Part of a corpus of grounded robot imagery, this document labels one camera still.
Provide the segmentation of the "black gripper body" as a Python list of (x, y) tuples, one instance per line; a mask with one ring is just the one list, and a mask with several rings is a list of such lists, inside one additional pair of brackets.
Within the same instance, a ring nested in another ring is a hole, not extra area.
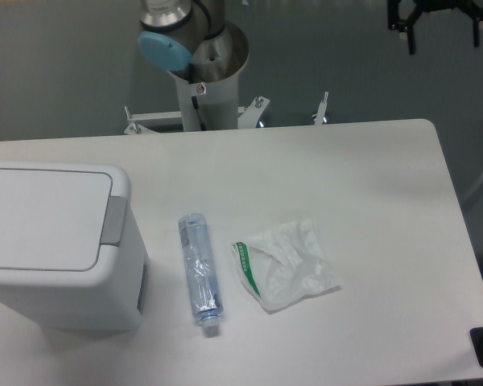
[(387, 27), (391, 31), (411, 31), (424, 14), (435, 12), (459, 12), (470, 18), (478, 31), (483, 26), (483, 1), (412, 1), (410, 10), (404, 10), (403, 1), (387, 2)]

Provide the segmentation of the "silver robot arm blue cap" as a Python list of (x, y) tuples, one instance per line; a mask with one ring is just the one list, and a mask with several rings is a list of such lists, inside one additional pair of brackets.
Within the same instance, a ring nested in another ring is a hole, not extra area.
[[(483, 1), (415, 1), (405, 18), (399, 1), (388, 1), (387, 28), (404, 34), (408, 51), (415, 54), (414, 25), (423, 14), (458, 9), (473, 23), (473, 45), (480, 45)], [(142, 1), (142, 31), (138, 49), (157, 68), (183, 73), (191, 83), (223, 80), (243, 67), (248, 44), (236, 47), (233, 26), (225, 18), (224, 1)]]

